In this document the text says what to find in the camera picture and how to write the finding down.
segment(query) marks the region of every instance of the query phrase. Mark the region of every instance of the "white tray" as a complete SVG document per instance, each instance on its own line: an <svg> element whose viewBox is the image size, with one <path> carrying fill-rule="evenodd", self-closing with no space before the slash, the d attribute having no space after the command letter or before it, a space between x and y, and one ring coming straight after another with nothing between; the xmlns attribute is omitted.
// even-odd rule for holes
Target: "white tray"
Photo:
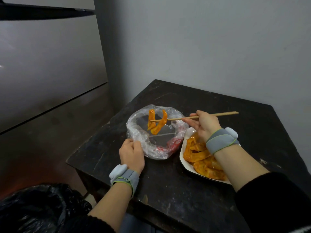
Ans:
<svg viewBox="0 0 311 233"><path fill-rule="evenodd" d="M231 185L231 183L230 183L229 180L225 180L225 181L222 181L222 180L215 180L215 179L212 179L212 178L207 178L207 177L205 177L205 176L203 176L203 175L197 173L197 172L195 171L194 167L193 167L191 164L189 164L189 163L184 159L183 154L184 154L185 149L186 149L187 139L189 139L189 138L191 137L191 135L192 135L193 133L195 133L195 132L196 132L196 130L195 130L194 128L191 127L191 128L188 128L187 131L186 131L186 133L185 133L185 137L184 137L184 141L183 141L183 146L181 147L181 151L180 151L180 154L179 154L179 159L180 159L181 164L185 167L185 169L187 169L187 171L192 172L192 173L194 173L194 174L197 174L197 175L199 175L199 176L202 176L202 177L204 177L204 178L206 178L206 179L208 179L208 180L218 181L218 182L222 182L222 183Z"/></svg>

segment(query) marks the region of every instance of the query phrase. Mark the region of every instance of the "wooden chopsticks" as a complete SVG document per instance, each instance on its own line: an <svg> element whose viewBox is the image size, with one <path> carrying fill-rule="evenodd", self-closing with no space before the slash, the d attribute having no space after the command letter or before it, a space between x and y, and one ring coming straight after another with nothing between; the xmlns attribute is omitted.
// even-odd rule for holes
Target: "wooden chopsticks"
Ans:
<svg viewBox="0 0 311 233"><path fill-rule="evenodd" d="M231 115L231 114L238 114L239 112L237 111L232 111L232 112L225 112L225 113L217 113L217 114L211 114L214 116L224 116L224 115ZM199 116L190 116L190 117L185 117L187 119L197 119ZM168 119L168 121L174 121L174 120L181 120L182 118L174 118L174 119ZM160 122L161 119L156 119L156 120L150 120L150 122Z"/></svg>

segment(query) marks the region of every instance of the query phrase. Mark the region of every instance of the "black sweater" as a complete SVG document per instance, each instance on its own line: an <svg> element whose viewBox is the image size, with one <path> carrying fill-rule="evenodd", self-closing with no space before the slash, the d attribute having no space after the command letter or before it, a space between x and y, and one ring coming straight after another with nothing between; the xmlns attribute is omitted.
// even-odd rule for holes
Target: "black sweater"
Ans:
<svg viewBox="0 0 311 233"><path fill-rule="evenodd" d="M235 203L251 232L311 232L311 200L280 173L267 173L243 186ZM71 219L60 231L115 232L107 223L92 216Z"/></svg>

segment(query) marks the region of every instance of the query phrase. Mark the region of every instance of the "black plastic bag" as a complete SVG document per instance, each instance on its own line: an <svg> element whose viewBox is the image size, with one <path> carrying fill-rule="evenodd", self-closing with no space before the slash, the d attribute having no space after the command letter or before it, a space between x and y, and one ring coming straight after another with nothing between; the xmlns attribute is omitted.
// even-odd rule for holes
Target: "black plastic bag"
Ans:
<svg viewBox="0 0 311 233"><path fill-rule="evenodd" d="M54 233L69 219L87 215L91 209L67 184L32 186L0 202L0 231Z"/></svg>

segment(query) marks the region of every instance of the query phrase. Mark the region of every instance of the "black table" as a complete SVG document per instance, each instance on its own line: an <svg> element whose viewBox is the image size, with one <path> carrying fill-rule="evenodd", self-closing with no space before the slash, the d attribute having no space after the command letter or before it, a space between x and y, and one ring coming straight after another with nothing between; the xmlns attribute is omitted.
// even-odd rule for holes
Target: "black table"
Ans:
<svg viewBox="0 0 311 233"><path fill-rule="evenodd" d="M237 131L242 147L268 170L285 173L311 196L311 176L272 106L154 80L67 160L97 199L108 190L108 175L120 163L127 119L149 104L173 107L185 116L197 109L239 111L219 117L221 126ZM235 207L232 186L189 173L179 151L164 161L145 160L129 212L170 232L249 232Z"/></svg>

